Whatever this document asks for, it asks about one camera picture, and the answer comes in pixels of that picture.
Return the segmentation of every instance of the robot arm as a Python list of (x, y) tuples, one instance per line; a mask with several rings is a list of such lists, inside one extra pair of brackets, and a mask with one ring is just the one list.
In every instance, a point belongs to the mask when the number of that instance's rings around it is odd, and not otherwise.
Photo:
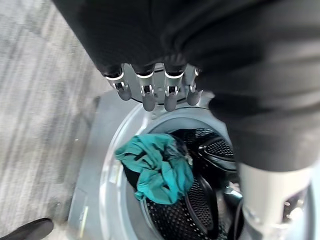
[(201, 69), (196, 85), (215, 94), (209, 108), (239, 162), (246, 221), (278, 235), (319, 154), (320, 1), (53, 1), (106, 77), (172, 56)]

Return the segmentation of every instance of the black shoe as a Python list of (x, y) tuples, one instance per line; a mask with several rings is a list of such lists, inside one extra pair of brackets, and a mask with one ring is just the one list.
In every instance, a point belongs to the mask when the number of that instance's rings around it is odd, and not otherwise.
[(54, 223), (49, 218), (41, 218), (29, 222), (0, 240), (41, 240), (48, 236), (54, 229)]

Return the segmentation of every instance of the washing machine drum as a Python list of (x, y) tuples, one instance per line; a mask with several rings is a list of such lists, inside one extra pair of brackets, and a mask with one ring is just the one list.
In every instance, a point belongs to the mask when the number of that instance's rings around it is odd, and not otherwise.
[[(233, 240), (241, 198), (225, 195), (226, 189), (239, 182), (231, 147), (211, 129), (179, 129), (170, 134), (186, 144), (193, 159), (194, 182), (187, 195), (173, 205), (146, 199), (150, 221), (164, 240)], [(134, 186), (137, 176), (126, 168), (125, 173)], [(241, 215), (238, 226), (236, 237), (243, 226)]]

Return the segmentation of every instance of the teal cloth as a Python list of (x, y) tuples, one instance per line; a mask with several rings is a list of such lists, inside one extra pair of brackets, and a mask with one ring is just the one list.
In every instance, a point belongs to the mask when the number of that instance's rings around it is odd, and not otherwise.
[(190, 157), (179, 150), (169, 134), (134, 136), (115, 151), (116, 159), (128, 169), (140, 173), (135, 193), (158, 204), (174, 204), (194, 182)]

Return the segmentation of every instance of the laundry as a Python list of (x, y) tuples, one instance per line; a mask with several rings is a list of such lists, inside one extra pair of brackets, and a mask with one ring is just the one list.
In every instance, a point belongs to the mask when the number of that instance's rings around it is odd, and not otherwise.
[(124, 168), (138, 174), (135, 197), (171, 205), (185, 196), (194, 182), (192, 158), (183, 141), (170, 134), (134, 136), (115, 151)]

